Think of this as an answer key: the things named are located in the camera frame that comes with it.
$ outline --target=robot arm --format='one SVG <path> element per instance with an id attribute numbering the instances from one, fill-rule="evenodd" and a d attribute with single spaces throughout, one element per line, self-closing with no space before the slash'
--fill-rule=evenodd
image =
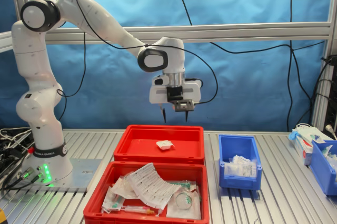
<path id="1" fill-rule="evenodd" d="M 152 80 L 150 102 L 171 103 L 176 111 L 194 109 L 201 98 L 201 83 L 185 80 L 183 50 L 180 39 L 163 37 L 149 47 L 124 30 L 118 22 L 93 0 L 33 0 L 21 9 L 21 21 L 12 27 L 13 51 L 20 75 L 28 85 L 18 101 L 16 111 L 32 129 L 35 145 L 33 155 L 26 158 L 22 169 L 33 168 L 41 173 L 36 184 L 44 185 L 67 177 L 72 165 L 67 157 L 61 123 L 54 107 L 61 100 L 48 60 L 45 34 L 71 22 L 84 32 L 105 41 L 119 44 L 132 53 L 146 72 L 163 70 Z"/>

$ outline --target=slatted aluminum table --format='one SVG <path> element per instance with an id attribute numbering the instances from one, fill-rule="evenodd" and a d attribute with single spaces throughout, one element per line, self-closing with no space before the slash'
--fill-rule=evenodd
<path id="1" fill-rule="evenodd" d="M 71 158 L 102 159 L 86 193 L 55 188 L 9 191 L 0 208 L 8 223 L 81 223 L 85 208 L 123 130 L 64 130 Z M 219 187 L 218 134 L 253 135 L 263 174 L 261 190 Z M 205 164 L 209 184 L 210 223 L 213 224 L 337 224 L 337 197 L 327 197 L 311 170 L 301 164 L 286 133 L 205 131 Z"/>

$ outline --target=blue plastic bin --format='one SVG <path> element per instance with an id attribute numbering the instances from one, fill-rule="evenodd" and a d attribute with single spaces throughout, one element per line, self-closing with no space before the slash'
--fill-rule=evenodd
<path id="1" fill-rule="evenodd" d="M 260 190 L 262 166 L 253 136 L 219 135 L 219 150 L 219 184 L 221 187 Z M 225 162 L 229 162 L 229 158 L 233 158 L 235 155 L 257 161 L 256 178 L 225 175 Z"/>
<path id="2" fill-rule="evenodd" d="M 317 144 L 312 141 L 312 145 L 313 150 L 310 169 L 326 195 L 337 195 L 337 183 L 335 182 L 336 172 L 322 154 L 322 150 L 329 145 L 332 145 L 330 152 L 332 154 L 337 154 L 337 141 L 326 140 L 324 144 Z"/>

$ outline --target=red plastic bin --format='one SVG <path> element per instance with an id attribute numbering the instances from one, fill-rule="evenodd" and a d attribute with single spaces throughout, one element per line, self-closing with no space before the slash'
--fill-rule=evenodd
<path id="1" fill-rule="evenodd" d="M 161 150 L 157 141 L 169 140 L 174 148 Z M 115 151 L 116 161 L 200 164 L 205 162 L 204 129 L 192 126 L 130 125 Z"/>
<path id="2" fill-rule="evenodd" d="M 94 193 L 90 197 L 83 214 L 85 224 L 208 224 L 209 223 L 209 203 L 207 193 L 207 174 L 206 167 L 203 165 L 188 165 L 188 164 L 160 164 L 154 163 L 158 174 L 164 180 L 191 180 L 196 181 L 200 188 L 202 202 L 200 204 L 201 220 L 167 218 L 167 207 L 158 216 L 148 216 L 141 213 L 118 211 L 116 213 L 101 213 L 101 206 L 105 198 L 108 187 L 115 183 L 120 176 L 126 175 L 129 172 L 138 170 L 146 165 L 146 162 L 111 162 L 105 169 L 100 182 L 98 183 Z M 125 206 L 144 206 L 144 203 L 139 199 L 126 199 Z"/>

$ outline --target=blue curtain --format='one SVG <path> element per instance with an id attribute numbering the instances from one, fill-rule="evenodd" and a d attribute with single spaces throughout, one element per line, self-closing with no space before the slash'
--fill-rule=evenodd
<path id="1" fill-rule="evenodd" d="M 181 0 L 96 0 L 122 26 L 188 25 Z M 185 0 L 194 25 L 288 22 L 290 0 Z M 293 0 L 294 22 L 327 21 L 330 0 Z M 1 21 L 7 22 L 4 16 Z M 294 41 L 299 48 L 320 41 Z M 272 47 L 289 41 L 218 43 L 232 51 Z M 302 85 L 311 94 L 320 71 L 323 44 L 295 52 Z M 214 69 L 219 82 L 217 97 L 197 106 L 185 123 L 184 113 L 166 109 L 167 123 L 198 125 L 206 130 L 286 131 L 290 106 L 286 84 L 290 52 L 280 47 L 260 53 L 233 55 L 208 43 L 185 44 Z M 78 88 L 83 74 L 83 45 L 48 45 L 57 81 L 67 94 Z M 215 92 L 211 71 L 196 57 L 185 54 L 187 77 L 201 78 L 202 100 Z M 80 92 L 68 99 L 61 122 L 64 128 L 125 128 L 129 124 L 164 124 L 160 109 L 148 101 L 151 78 L 126 51 L 106 45 L 87 45 L 87 73 Z M 0 126 L 19 126 L 15 105 L 27 91 L 17 73 L 13 52 L 0 54 Z M 292 61 L 291 91 L 294 100 L 290 125 L 308 109 Z M 64 100 L 55 108 L 60 116 Z"/>

